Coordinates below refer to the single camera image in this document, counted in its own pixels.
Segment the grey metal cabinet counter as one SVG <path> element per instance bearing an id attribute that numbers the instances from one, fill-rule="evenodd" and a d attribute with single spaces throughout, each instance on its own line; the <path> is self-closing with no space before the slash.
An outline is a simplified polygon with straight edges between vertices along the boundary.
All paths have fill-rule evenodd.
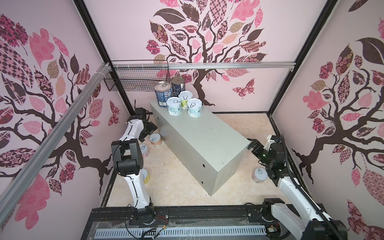
<path id="1" fill-rule="evenodd" d="M 236 172 L 250 144 L 212 112 L 197 118 L 182 111 L 171 116 L 156 101 L 150 103 L 162 140 L 212 196 Z"/>

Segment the black aluminium frame rail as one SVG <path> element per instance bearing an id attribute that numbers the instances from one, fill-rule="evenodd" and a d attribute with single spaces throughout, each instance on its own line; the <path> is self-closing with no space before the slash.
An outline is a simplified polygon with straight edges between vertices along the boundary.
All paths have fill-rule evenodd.
<path id="1" fill-rule="evenodd" d="M 233 206 L 162 206 L 146 209 L 127 207 L 103 207 L 92 209 L 81 239 L 87 240 L 91 236 L 92 225 L 101 222 L 133 223 L 135 226 L 155 226 L 169 222 L 187 221 L 188 223 L 199 220 L 226 220 L 245 219 L 250 223 L 271 226 L 277 221 L 267 223 L 262 219 L 262 205 L 246 203 Z"/>

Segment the pink floral small can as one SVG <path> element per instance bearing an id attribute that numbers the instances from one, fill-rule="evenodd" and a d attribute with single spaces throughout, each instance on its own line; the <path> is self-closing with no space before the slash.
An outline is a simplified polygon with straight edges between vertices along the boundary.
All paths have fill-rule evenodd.
<path id="1" fill-rule="evenodd" d="M 252 179 L 255 183 L 261 184 L 268 179 L 268 173 L 265 168 L 255 168 L 252 173 Z"/>

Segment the dark blue tall can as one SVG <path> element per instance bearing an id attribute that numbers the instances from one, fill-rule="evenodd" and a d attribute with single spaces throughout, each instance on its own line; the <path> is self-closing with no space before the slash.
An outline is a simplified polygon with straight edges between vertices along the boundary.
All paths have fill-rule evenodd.
<path id="1" fill-rule="evenodd" d="M 174 97 L 186 90 L 186 82 L 182 76 L 176 76 L 171 79 L 172 92 Z"/>

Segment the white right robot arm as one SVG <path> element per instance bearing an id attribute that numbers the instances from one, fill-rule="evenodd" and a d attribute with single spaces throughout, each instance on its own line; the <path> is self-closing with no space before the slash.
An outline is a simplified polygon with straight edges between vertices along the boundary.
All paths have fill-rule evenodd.
<path id="1" fill-rule="evenodd" d="M 278 222 L 297 240 L 346 240 L 346 226 L 326 213 L 298 181 L 291 170 L 288 150 L 283 136 L 269 135 L 266 145 L 250 139 L 248 146 L 265 167 L 267 176 L 294 207 L 292 211 L 281 199 L 266 198 L 261 207 L 264 221 Z"/>

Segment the light green small can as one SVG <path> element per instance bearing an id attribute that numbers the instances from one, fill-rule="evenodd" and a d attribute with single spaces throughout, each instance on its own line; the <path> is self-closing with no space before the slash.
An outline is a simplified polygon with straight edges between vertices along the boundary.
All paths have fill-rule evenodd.
<path id="1" fill-rule="evenodd" d="M 193 94 L 189 91 L 182 91 L 180 92 L 180 94 L 178 95 L 178 98 L 181 100 L 181 106 L 183 109 L 187 109 L 188 108 L 188 101 L 190 99 L 193 98 Z"/>

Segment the blue white label can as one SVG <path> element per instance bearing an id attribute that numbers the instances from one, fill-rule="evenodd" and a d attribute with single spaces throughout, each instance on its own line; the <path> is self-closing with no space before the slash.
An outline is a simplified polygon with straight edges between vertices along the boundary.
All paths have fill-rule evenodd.
<path id="1" fill-rule="evenodd" d="M 172 85 L 169 82 L 158 82 L 154 90 L 159 106 L 167 108 L 167 100 L 173 96 Z"/>

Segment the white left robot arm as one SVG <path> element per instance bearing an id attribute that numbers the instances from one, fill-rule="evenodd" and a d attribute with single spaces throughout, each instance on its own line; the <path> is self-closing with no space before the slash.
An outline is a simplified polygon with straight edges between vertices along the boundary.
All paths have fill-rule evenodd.
<path id="1" fill-rule="evenodd" d="M 127 129 L 117 141 L 111 143 L 113 168 L 127 182 L 133 198 L 133 217 L 155 218 L 155 207 L 145 189 L 142 176 L 144 157 L 140 143 L 152 134 L 157 126 L 149 121 L 148 111 L 135 109 L 127 120 Z"/>

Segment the pink label small can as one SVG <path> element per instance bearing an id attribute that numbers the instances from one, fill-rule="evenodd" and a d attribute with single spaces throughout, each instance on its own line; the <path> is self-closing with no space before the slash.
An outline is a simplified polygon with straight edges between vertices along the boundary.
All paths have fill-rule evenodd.
<path id="1" fill-rule="evenodd" d="M 140 149 L 141 149 L 141 153 L 142 153 L 142 156 L 144 159 L 150 155 L 150 151 L 149 151 L 149 148 L 147 145 L 141 144 Z"/>

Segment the teal label small can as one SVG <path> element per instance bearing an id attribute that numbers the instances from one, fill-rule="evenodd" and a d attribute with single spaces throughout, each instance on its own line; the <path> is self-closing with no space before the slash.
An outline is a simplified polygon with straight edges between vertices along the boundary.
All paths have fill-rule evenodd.
<path id="1" fill-rule="evenodd" d="M 178 97 L 171 97 L 166 101 L 168 113 L 171 116 L 178 116 L 182 113 L 182 101 Z"/>

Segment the yellow label small can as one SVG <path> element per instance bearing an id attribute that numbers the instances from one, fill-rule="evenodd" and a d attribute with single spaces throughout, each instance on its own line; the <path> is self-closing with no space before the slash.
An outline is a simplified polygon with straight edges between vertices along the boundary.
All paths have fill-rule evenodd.
<path id="1" fill-rule="evenodd" d="M 142 169 L 141 173 L 142 173 L 143 183 L 146 185 L 150 181 L 151 176 L 146 169 Z"/>

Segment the orange label small can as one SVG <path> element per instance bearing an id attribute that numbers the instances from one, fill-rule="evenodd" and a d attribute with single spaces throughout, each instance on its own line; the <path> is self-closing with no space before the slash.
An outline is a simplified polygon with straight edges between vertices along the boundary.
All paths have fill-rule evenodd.
<path id="1" fill-rule="evenodd" d="M 163 143 L 162 137 L 158 133 L 154 133 L 154 134 L 150 135 L 150 142 L 151 142 L 152 146 L 154 146 L 154 147 L 159 147 Z"/>

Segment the silver aluminium crossbar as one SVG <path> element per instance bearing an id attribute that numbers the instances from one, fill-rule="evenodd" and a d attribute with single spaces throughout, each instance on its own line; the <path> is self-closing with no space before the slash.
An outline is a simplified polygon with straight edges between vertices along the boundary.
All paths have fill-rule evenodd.
<path id="1" fill-rule="evenodd" d="M 205 69 L 293 69 L 295 62 L 256 62 L 256 63 L 161 63 L 141 62 L 113 62 L 116 68 L 161 68 L 169 70 L 205 70 Z"/>

